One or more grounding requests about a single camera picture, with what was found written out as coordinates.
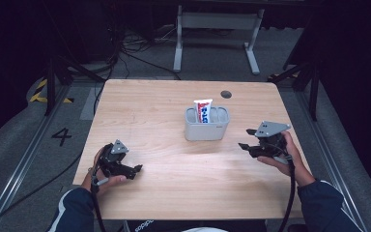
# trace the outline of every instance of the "person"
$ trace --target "person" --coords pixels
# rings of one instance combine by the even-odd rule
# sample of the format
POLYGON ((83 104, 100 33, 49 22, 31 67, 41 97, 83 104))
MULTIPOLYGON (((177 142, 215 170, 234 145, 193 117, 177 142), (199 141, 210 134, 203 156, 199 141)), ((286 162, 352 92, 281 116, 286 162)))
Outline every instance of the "person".
MULTIPOLYGON (((343 211, 343 195, 331 184, 315 179, 306 169, 300 157, 300 151, 295 145, 288 131, 282 132, 287 141, 287 152, 292 156, 295 166, 295 179, 298 184, 303 218, 309 232, 358 232, 360 228, 343 211)), ((101 150, 96 154, 97 161, 101 150)), ((276 167, 281 173, 290 175, 289 166, 272 158, 258 157, 261 163, 276 167)), ((80 188, 65 193, 58 206, 55 217, 48 229, 53 231, 94 231, 94 203, 91 196, 90 170, 80 188)), ((104 178, 101 170, 98 171, 98 179, 104 178)), ((98 197, 109 188, 126 180, 125 176, 110 177, 109 181, 100 186, 98 197)))

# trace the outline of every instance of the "wooden tabletop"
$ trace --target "wooden tabletop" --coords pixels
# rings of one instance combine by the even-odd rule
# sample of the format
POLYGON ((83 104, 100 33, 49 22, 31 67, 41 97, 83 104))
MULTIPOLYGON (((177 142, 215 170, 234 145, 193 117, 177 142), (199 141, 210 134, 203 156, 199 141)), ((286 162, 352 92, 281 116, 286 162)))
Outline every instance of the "wooden tabletop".
MULTIPOLYGON (((262 121, 291 125, 271 83, 108 80, 73 183, 82 183, 101 147, 120 139, 129 148, 123 164, 143 169, 101 197, 103 218, 283 218, 290 178, 238 145, 256 145, 245 130, 258 129, 262 121), (221 97, 224 90, 230 99, 221 97), (202 99, 228 109, 221 140, 185 139, 185 110, 202 99)), ((289 132, 301 151, 294 128, 289 132)), ((297 197, 291 217, 302 217, 297 197)))

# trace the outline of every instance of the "sleeve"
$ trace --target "sleeve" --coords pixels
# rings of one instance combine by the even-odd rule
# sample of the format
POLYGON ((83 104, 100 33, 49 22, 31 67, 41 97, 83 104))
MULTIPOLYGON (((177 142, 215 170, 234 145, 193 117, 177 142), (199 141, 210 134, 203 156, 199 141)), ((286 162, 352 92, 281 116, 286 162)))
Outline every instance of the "sleeve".
POLYGON ((343 195, 324 181, 298 188, 302 213, 308 231, 359 232, 352 219, 343 211, 343 195))
POLYGON ((66 192, 59 201, 55 217, 48 232, 94 231, 94 203, 91 193, 85 188, 66 192))

